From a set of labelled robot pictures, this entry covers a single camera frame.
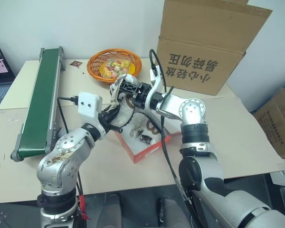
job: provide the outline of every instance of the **wrapped candy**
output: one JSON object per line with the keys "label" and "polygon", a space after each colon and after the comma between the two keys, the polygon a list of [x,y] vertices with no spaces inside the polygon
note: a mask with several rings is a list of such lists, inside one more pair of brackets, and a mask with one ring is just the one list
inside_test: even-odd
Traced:
{"label": "wrapped candy", "polygon": [[131,61],[128,59],[109,59],[101,72],[103,78],[117,78],[127,74],[130,69]]}

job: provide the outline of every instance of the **small box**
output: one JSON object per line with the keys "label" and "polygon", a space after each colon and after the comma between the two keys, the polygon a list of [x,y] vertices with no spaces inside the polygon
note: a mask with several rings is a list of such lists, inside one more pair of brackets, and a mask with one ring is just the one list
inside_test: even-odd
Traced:
{"label": "small box", "polygon": [[168,86],[216,95],[271,10],[246,0],[166,0],[157,55]]}
{"label": "small box", "polygon": [[285,159],[285,88],[281,88],[254,117],[275,151]]}
{"label": "small box", "polygon": [[[168,135],[165,137],[167,143],[171,135],[166,129],[165,131]],[[123,127],[123,132],[116,135],[134,163],[162,146],[161,134],[152,121],[142,113],[134,113],[131,121]]]}

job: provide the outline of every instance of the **red cable tie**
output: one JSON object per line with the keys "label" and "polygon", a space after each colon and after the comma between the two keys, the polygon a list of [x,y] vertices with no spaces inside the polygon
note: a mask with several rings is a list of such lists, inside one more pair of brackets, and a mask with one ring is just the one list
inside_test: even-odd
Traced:
{"label": "red cable tie", "polygon": [[79,207],[80,207],[80,210],[81,210],[81,216],[82,216],[82,219],[84,220],[91,220],[87,215],[86,215],[86,201],[85,201],[85,196],[84,195],[80,195],[79,196]]}

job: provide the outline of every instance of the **brown cardboard box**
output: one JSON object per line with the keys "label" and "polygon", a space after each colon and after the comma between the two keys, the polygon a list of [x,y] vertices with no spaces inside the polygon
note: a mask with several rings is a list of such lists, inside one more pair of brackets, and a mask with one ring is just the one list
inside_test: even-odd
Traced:
{"label": "brown cardboard box", "polygon": [[168,86],[216,95],[271,10],[246,0],[166,0],[157,47]]}
{"label": "brown cardboard box", "polygon": [[276,152],[285,159],[285,88],[281,88],[254,117]]}

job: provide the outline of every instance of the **wall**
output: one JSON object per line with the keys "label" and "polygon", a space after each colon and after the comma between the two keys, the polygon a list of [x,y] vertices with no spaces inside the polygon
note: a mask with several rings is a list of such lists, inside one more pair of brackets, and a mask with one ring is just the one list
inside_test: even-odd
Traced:
{"label": "wall", "polygon": [[285,86],[285,0],[250,0],[270,17],[228,80],[247,110],[259,108]]}
{"label": "wall", "polygon": [[162,0],[2,0],[0,47],[15,73],[41,47],[62,46],[69,59],[107,48],[146,57],[157,47],[162,7]]}
{"label": "wall", "polygon": [[[230,79],[248,110],[285,85],[285,0],[250,0],[273,10]],[[163,0],[1,0],[0,47],[18,73],[41,47],[63,46],[65,58],[90,58],[106,48],[146,57],[156,49]]]}

